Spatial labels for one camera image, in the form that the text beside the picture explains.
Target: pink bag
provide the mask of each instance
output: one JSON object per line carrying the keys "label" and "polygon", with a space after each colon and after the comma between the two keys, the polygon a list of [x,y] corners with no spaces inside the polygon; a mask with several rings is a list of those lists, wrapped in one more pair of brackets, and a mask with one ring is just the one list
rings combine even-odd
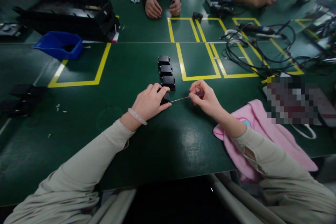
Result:
{"label": "pink bag", "polygon": [[[260,100],[250,101],[246,106],[232,113],[239,121],[245,123],[253,130],[267,137],[272,142],[285,150],[301,167],[307,171],[317,171],[316,164],[295,142],[294,136],[282,125],[272,124],[271,119],[267,118],[267,113]],[[244,155],[238,150],[229,136],[224,132],[220,125],[213,129],[213,134],[224,141],[224,145],[233,163],[242,173],[240,180],[250,179],[255,182],[262,180],[262,176],[247,161]]]}

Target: table surface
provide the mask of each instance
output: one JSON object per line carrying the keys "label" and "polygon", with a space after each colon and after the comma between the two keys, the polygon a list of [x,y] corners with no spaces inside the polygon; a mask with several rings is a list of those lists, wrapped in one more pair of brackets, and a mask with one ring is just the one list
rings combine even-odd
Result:
{"label": "table surface", "polygon": [[[25,0],[18,5],[28,7],[35,1]],[[32,49],[32,43],[41,37],[36,32],[23,43],[0,44],[1,100],[9,98],[13,85],[34,83],[42,72],[37,85],[50,87],[32,117],[11,120],[0,136],[0,205],[17,204],[33,193],[39,182],[127,111],[149,83],[160,82],[159,55],[171,58],[176,78],[176,91],[170,92],[172,100],[185,97],[191,83],[203,78],[229,112],[254,99],[261,100],[266,108],[262,79],[226,59],[221,54],[223,44],[206,41],[218,41],[223,29],[236,28],[235,22],[271,25],[302,19],[314,5],[300,8],[292,1],[279,0],[263,15],[247,11],[220,21],[209,14],[205,0],[182,0],[180,18],[169,19],[169,1],[158,0],[162,17],[150,20],[141,3],[111,0],[122,27],[125,25],[119,42],[91,43],[76,61],[61,62]],[[3,20],[16,16],[8,3],[1,0],[1,5],[6,5],[0,6],[5,10],[0,13]],[[202,13],[204,19],[191,20],[193,12]],[[301,33],[307,23],[292,22],[297,32],[291,49],[295,56],[319,53]],[[284,57],[278,49],[285,46],[282,42],[262,42],[260,46],[276,59]],[[254,65],[261,65],[251,48],[234,50],[241,57],[248,56],[245,59]],[[303,74],[296,68],[289,72]],[[307,82],[318,83],[333,98],[335,71],[327,77],[310,73],[301,76]],[[0,126],[6,120],[1,116]],[[174,103],[146,127],[139,128],[129,147],[113,159],[97,190],[235,169],[223,143],[212,134],[215,126],[216,122],[188,99]],[[318,137],[308,140],[288,125],[285,127],[310,157],[336,153],[336,142],[329,129],[313,126]]]}

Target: purple screwdriver handle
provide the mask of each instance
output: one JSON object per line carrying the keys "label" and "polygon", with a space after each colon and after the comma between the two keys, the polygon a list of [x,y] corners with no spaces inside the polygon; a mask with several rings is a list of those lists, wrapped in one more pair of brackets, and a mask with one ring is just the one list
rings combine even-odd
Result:
{"label": "purple screwdriver handle", "polygon": [[196,93],[195,95],[197,95],[198,97],[202,97],[202,96],[204,96],[204,92],[202,91],[202,92],[198,92],[198,93]]}

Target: white jade bracelet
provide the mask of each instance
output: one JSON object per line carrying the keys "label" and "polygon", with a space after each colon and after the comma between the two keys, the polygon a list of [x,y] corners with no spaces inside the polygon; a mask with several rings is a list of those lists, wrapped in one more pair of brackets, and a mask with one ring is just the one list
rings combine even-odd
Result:
{"label": "white jade bracelet", "polygon": [[147,122],[142,119],[133,109],[129,108],[128,112],[131,113],[132,116],[134,116],[139,122],[141,122],[143,125],[147,125]]}

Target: screwdriver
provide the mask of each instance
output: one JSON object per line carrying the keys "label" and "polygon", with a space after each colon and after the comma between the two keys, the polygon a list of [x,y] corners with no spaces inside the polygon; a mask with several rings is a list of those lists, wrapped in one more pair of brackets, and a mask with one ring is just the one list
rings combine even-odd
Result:
{"label": "screwdriver", "polygon": [[[202,91],[202,92],[198,92],[198,93],[196,93],[195,95],[197,95],[198,97],[202,97],[202,96],[204,96],[204,92],[203,92],[203,91]],[[172,102],[176,102],[176,101],[178,101],[178,100],[182,100],[182,99],[185,99],[185,98],[190,99],[190,97],[189,97],[189,95],[188,95],[187,97],[184,97],[184,98],[181,98],[181,99],[177,99],[177,100],[175,100],[175,101],[171,101],[170,103],[172,103]]]}

